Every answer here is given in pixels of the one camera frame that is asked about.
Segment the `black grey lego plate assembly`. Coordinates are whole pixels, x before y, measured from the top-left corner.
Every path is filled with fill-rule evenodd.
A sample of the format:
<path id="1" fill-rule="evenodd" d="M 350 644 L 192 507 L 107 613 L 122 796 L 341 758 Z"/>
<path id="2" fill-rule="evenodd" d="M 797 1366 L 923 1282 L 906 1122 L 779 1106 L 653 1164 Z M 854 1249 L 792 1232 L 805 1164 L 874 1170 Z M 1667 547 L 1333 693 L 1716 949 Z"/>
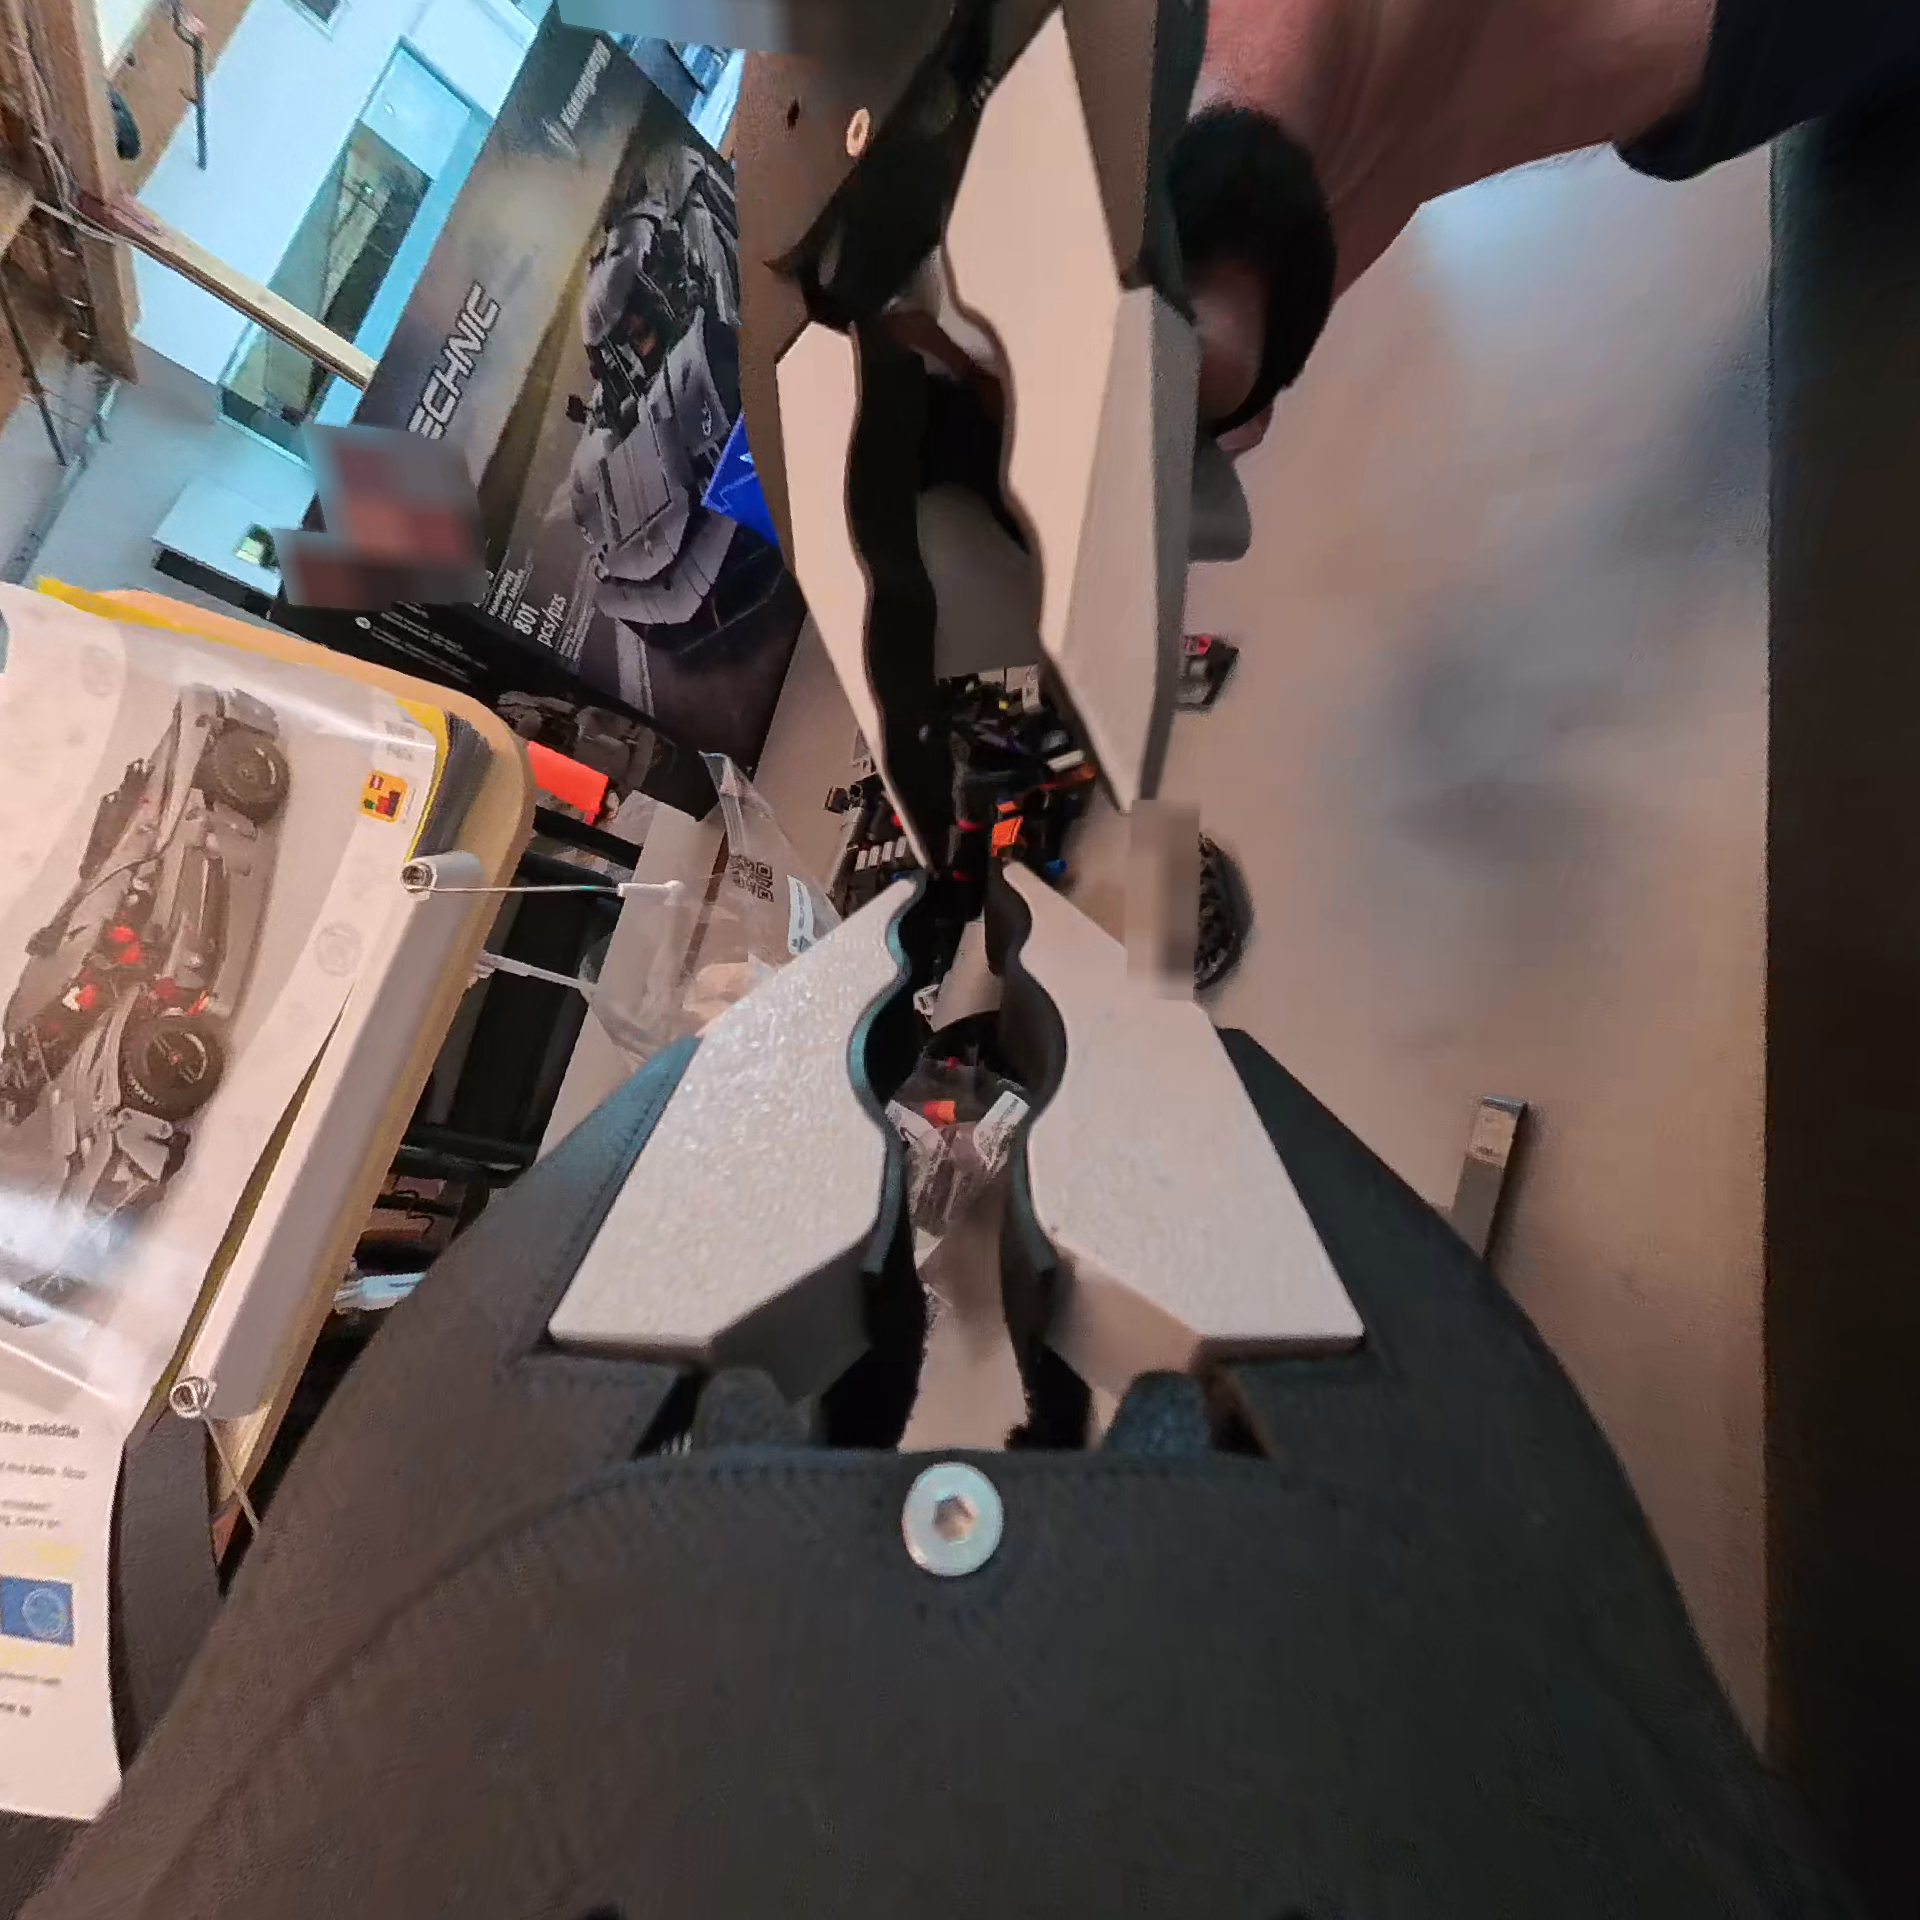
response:
<path id="1" fill-rule="evenodd" d="M 1198 852 L 1192 989 L 1207 997 L 1238 970 L 1255 929 L 1255 910 L 1231 852 L 1205 832 L 1198 837 Z"/>

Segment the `partly built lego car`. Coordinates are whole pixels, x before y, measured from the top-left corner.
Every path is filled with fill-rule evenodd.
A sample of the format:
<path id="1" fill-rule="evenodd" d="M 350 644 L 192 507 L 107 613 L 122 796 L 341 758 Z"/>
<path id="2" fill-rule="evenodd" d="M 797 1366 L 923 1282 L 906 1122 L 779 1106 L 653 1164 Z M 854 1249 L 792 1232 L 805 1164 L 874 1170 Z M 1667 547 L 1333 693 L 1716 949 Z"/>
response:
<path id="1" fill-rule="evenodd" d="M 936 696 L 951 779 L 946 825 L 933 834 L 923 893 L 927 955 L 917 970 L 923 1005 L 979 921 L 987 875 L 998 861 L 1010 858 L 1046 884 L 1066 884 L 1071 829 L 1088 812 L 1098 776 L 1078 734 L 1043 690 L 1037 668 L 949 680 Z M 839 828 L 828 899 L 844 918 L 926 867 L 863 737 L 854 737 L 847 779 L 828 793 L 826 809 Z"/>

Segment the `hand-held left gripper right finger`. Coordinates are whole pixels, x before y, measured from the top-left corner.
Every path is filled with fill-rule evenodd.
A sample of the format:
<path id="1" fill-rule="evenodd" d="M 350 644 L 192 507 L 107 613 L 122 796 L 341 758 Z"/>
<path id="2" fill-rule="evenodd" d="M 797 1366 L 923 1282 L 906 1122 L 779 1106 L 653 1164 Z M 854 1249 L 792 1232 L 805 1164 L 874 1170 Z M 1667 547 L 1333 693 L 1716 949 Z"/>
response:
<path id="1" fill-rule="evenodd" d="M 1192 995 L 1028 868 L 995 875 L 995 968 L 1034 1098 L 1013 1224 L 1066 1366 L 1117 1398 L 1150 1374 L 1355 1350 L 1359 1312 Z"/>

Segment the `white wooden book stand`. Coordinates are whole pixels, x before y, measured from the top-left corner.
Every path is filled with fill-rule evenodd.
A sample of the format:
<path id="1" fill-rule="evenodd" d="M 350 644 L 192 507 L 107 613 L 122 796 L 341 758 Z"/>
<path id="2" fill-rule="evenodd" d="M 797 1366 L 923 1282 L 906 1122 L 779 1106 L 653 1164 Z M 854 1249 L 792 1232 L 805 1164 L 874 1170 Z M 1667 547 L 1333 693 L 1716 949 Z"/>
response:
<path id="1" fill-rule="evenodd" d="M 88 593 L 51 578 L 39 589 L 100 617 L 382 688 L 397 704 L 460 718 L 479 742 L 479 773 L 450 825 L 455 892 L 411 897 L 389 883 L 390 916 L 375 945 L 389 972 L 360 974 L 351 986 L 236 1211 L 232 1245 L 208 1267 L 199 1317 L 178 1356 L 176 1374 L 208 1389 L 202 1416 L 220 1460 L 215 1504 L 244 1501 L 476 978 L 495 914 L 493 889 L 514 877 L 533 834 L 535 778 L 518 737 L 456 690 L 160 593 Z"/>

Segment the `printed paper sheet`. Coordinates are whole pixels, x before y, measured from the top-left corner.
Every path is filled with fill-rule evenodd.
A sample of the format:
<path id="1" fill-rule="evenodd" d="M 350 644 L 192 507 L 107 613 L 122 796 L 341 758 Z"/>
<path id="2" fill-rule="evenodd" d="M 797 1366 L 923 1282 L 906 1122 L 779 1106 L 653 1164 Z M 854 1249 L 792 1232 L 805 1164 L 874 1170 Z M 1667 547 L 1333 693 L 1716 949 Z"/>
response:
<path id="1" fill-rule="evenodd" d="M 2 1397 L 2 1806 L 86 1821 L 111 1798 L 110 1413 L 27 1370 Z"/>

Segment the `dark lego box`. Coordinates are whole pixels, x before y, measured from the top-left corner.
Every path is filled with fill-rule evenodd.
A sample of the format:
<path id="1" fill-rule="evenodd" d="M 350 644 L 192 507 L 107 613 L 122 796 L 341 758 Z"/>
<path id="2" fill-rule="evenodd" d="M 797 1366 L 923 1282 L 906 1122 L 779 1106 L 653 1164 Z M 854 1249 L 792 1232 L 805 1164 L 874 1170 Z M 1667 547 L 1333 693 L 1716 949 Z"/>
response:
<path id="1" fill-rule="evenodd" d="M 294 633 L 491 707 L 640 722 L 645 788 L 752 776 L 805 606 L 768 534 L 704 505 L 741 417 L 727 162 L 603 35 L 548 16 L 351 422 L 463 454 L 471 609 L 293 609 Z"/>

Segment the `person's right hand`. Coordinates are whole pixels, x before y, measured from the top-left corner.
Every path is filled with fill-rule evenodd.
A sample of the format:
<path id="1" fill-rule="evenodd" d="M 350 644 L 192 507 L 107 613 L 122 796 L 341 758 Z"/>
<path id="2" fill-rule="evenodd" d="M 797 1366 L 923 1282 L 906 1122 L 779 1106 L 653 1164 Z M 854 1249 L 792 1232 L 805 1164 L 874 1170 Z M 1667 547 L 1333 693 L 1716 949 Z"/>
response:
<path id="1" fill-rule="evenodd" d="M 1258 112 L 1309 158 L 1344 297 L 1415 213 L 1643 134 L 1687 105 L 1712 3 L 1221 3 L 1191 114 Z"/>

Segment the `white instruction booklet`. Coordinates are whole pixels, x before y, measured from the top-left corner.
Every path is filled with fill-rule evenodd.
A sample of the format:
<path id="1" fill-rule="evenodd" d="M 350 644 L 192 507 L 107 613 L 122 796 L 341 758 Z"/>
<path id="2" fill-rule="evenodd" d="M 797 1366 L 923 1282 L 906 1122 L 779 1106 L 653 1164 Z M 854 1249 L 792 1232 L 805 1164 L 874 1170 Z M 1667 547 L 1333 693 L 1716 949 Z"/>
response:
<path id="1" fill-rule="evenodd" d="M 5 1356 L 158 1374 L 474 729 L 106 603 L 5 589 Z"/>

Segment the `long grey lego beam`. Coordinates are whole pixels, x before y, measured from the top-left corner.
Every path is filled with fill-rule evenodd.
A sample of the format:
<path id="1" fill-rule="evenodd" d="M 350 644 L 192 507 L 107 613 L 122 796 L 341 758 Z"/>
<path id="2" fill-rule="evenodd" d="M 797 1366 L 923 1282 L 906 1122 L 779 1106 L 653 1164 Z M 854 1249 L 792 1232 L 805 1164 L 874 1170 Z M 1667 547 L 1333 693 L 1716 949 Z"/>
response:
<path id="1" fill-rule="evenodd" d="M 1484 1096 L 1477 1102 L 1447 1218 L 1478 1260 L 1492 1251 L 1527 1115 L 1530 1105 L 1515 1096 Z"/>

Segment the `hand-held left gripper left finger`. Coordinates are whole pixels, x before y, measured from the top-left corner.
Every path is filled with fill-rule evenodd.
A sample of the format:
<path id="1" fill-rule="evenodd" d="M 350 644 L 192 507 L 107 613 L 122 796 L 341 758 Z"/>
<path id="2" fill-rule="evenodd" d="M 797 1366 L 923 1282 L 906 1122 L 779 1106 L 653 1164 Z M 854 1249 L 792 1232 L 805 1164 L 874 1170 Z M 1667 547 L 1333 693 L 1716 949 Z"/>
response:
<path id="1" fill-rule="evenodd" d="M 548 1320 L 573 1354 L 822 1394 L 868 1347 L 901 1152 L 861 1050 L 906 993 L 896 881 L 696 1038 Z"/>

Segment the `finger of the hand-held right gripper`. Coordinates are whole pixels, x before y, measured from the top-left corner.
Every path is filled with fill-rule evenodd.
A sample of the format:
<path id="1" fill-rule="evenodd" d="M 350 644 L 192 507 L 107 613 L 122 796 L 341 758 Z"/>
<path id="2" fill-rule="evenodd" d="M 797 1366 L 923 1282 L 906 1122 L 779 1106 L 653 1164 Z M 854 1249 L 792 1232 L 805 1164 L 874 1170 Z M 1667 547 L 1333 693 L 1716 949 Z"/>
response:
<path id="1" fill-rule="evenodd" d="M 1039 649 L 1133 814 L 1158 796 L 1172 715 L 1198 340 L 1119 275 L 1066 8 L 979 114 L 943 267 L 996 349 L 1000 490 L 1039 570 Z"/>
<path id="2" fill-rule="evenodd" d="M 776 368 L 790 570 L 920 867 L 951 864 L 936 595 L 920 556 L 927 372 L 882 320 L 808 323 Z"/>

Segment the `black dotted edge pad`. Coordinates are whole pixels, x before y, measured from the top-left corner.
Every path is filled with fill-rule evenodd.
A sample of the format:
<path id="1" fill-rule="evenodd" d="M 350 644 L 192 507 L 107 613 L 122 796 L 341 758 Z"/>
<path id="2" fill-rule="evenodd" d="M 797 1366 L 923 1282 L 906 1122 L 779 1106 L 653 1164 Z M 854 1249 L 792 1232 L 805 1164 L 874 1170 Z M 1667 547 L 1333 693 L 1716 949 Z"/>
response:
<path id="1" fill-rule="evenodd" d="M 1771 155 L 1770 1741 L 1916 1792 L 1916 97 Z"/>

